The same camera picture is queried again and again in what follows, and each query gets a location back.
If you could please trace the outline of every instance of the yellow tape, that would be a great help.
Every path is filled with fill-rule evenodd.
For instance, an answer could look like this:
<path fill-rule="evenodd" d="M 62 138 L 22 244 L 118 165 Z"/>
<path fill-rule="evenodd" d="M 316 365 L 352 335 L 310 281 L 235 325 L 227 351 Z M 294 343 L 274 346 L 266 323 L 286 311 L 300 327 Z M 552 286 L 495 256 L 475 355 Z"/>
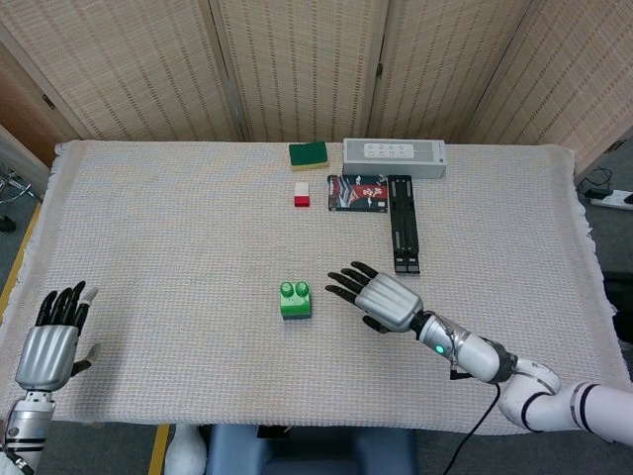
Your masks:
<path fill-rule="evenodd" d="M 7 305 L 9 305 L 9 295 L 11 294 L 11 291 L 18 281 L 18 271 L 20 270 L 20 267 L 22 267 L 22 261 L 24 260 L 24 250 L 27 248 L 29 239 L 31 239 L 31 235 L 33 234 L 33 229 L 38 222 L 41 207 L 42 205 L 40 203 L 36 205 L 36 210 L 33 212 L 33 217 L 31 218 L 29 227 L 24 234 L 24 238 L 22 239 L 22 243 L 20 244 L 20 249 L 18 250 L 18 255 L 16 256 L 16 260 L 13 261 L 13 266 L 11 267 L 11 271 L 9 272 L 7 283 L 4 284 L 2 295 L 0 295 L 0 325 L 2 325 L 2 316 L 4 315 L 4 311 L 7 310 Z"/>
<path fill-rule="evenodd" d="M 167 448 L 167 436 L 169 435 L 169 424 L 158 426 L 156 429 L 156 437 L 154 439 L 154 449 L 151 451 L 151 460 L 149 462 L 149 470 L 147 475 L 161 475 L 162 463 L 165 459 L 165 450 Z"/>

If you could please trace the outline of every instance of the textured table cover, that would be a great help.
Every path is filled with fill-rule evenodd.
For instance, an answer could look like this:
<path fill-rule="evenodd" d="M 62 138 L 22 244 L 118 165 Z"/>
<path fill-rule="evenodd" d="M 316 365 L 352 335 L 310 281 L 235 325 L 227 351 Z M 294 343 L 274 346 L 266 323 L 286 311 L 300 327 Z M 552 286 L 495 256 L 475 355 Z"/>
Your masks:
<path fill-rule="evenodd" d="M 385 214 L 334 213 L 328 169 L 292 172 L 284 143 L 70 142 L 1 328 L 2 407 L 42 298 L 97 285 L 62 420 L 362 425 L 466 431 L 495 389 L 449 381 L 413 333 L 381 335 L 325 292 L 327 271 L 393 272 Z M 414 181 L 426 308 L 554 368 L 630 382 L 566 149 L 448 145 L 446 176 Z M 293 205 L 308 181 L 311 206 Z M 278 287 L 312 285 L 310 321 L 284 323 Z M 521 432 L 494 411 L 480 433 Z"/>

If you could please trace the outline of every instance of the green sponge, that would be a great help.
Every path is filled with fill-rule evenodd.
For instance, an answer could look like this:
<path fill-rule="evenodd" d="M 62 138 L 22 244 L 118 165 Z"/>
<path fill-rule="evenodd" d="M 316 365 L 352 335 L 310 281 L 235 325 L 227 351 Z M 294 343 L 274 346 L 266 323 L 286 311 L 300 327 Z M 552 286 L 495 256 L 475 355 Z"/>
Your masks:
<path fill-rule="evenodd" d="M 329 166 L 325 142 L 295 143 L 288 145 L 288 151 L 290 164 L 295 171 Z"/>

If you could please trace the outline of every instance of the red and white block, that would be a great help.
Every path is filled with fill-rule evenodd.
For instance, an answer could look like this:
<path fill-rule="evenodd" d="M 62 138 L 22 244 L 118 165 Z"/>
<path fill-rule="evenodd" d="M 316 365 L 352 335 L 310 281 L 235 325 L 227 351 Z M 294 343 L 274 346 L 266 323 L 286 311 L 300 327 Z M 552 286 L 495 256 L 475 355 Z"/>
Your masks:
<path fill-rule="evenodd" d="M 310 185 L 307 181 L 295 183 L 295 207 L 307 207 L 310 205 Z"/>

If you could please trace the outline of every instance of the green lego block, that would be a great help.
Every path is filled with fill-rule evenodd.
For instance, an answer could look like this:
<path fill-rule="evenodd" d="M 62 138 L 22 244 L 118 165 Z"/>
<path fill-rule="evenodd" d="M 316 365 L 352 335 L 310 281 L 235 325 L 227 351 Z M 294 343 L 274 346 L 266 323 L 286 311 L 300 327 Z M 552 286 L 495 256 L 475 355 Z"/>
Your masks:
<path fill-rule="evenodd" d="M 293 170 L 324 168 L 329 165 L 325 142 L 293 143 L 288 145 L 288 151 Z"/>
<path fill-rule="evenodd" d="M 284 320 L 305 320 L 313 315 L 310 287 L 304 281 L 284 282 L 279 287 L 279 308 Z"/>

